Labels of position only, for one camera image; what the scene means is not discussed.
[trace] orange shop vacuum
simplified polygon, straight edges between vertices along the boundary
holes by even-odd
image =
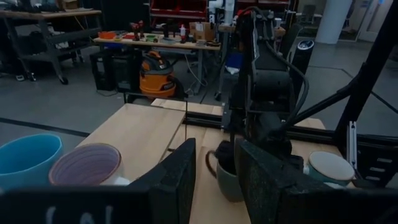
[[[185,98],[187,96],[182,84],[174,77],[173,66],[155,51],[144,55],[139,88],[148,98]]]

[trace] purple striped bowl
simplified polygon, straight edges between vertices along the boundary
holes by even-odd
[[[61,157],[51,168],[52,185],[100,185],[119,176],[120,152],[108,144],[87,144]]]

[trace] blue bowl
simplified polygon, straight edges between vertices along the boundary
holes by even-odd
[[[62,155],[61,138],[37,134],[0,147],[0,189],[50,185],[49,170]]]

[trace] orange container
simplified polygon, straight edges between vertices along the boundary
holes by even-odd
[[[116,37],[115,32],[106,32],[106,31],[102,31],[102,32],[98,32],[98,37],[101,39],[113,39]]]

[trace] white pillar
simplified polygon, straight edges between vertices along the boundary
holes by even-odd
[[[336,44],[352,0],[327,0],[316,42]]]

